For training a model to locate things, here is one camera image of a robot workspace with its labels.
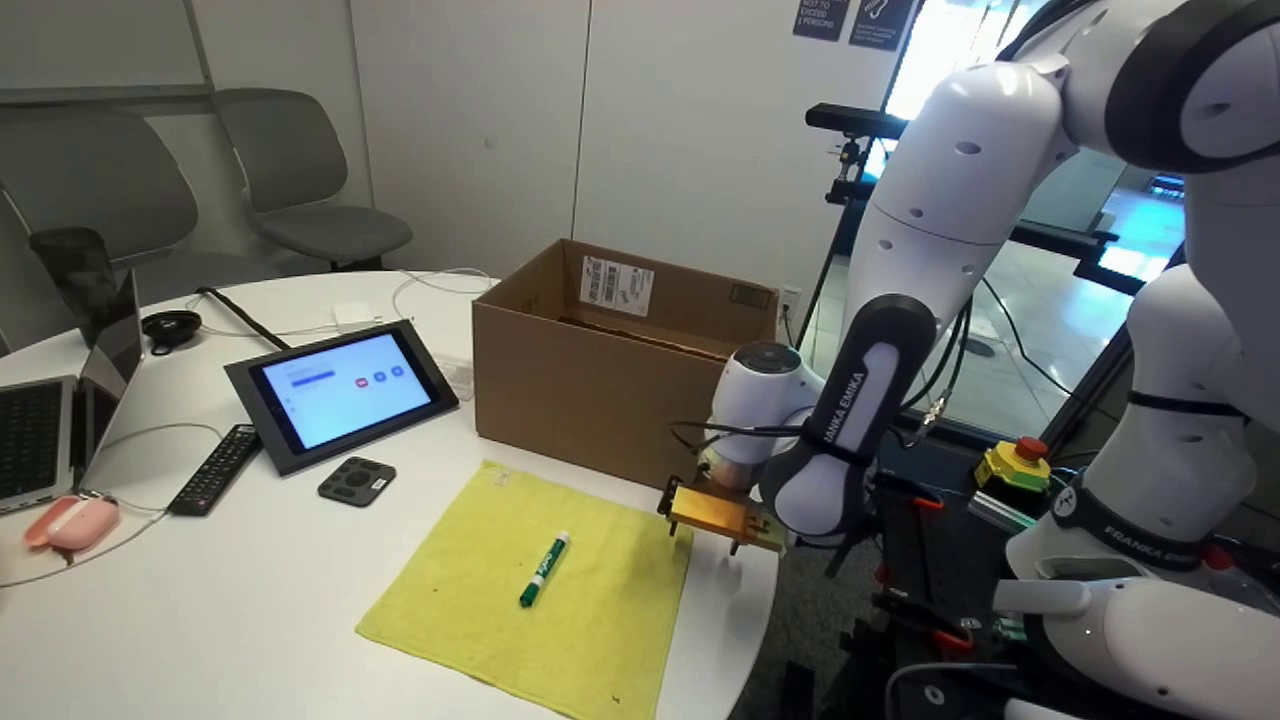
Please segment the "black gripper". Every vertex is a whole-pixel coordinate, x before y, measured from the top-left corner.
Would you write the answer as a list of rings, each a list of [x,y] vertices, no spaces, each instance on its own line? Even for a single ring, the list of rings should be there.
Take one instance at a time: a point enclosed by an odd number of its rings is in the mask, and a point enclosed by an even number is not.
[[[724,496],[694,482],[670,482],[657,513],[679,528],[724,535],[734,548],[755,542],[779,553],[788,542],[786,528],[749,496]]]

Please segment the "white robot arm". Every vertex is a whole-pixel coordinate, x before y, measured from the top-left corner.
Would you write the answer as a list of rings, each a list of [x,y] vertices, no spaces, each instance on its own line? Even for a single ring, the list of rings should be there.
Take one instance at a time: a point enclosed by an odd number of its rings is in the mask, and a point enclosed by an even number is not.
[[[792,540],[851,540],[941,335],[1080,150],[1183,187],[1183,260],[1111,310],[1127,400],[1004,542],[999,594],[1088,689],[1263,720],[1280,617],[1217,591],[1207,542],[1258,490],[1250,430],[1280,427],[1280,0],[1044,0],[999,56],[941,79],[861,211],[834,368],[738,348],[687,482]]]

